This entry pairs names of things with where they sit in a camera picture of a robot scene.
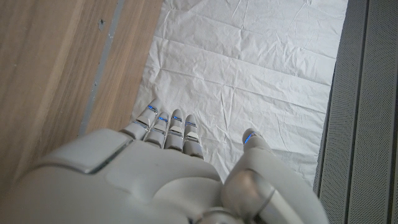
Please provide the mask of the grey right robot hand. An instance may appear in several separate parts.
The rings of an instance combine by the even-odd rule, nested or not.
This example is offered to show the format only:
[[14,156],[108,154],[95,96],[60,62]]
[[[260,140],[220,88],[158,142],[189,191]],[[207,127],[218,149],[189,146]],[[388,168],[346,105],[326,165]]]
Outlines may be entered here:
[[120,131],[44,156],[1,202],[2,223],[327,223],[311,188],[252,128],[225,180],[203,158],[193,115],[159,100]]

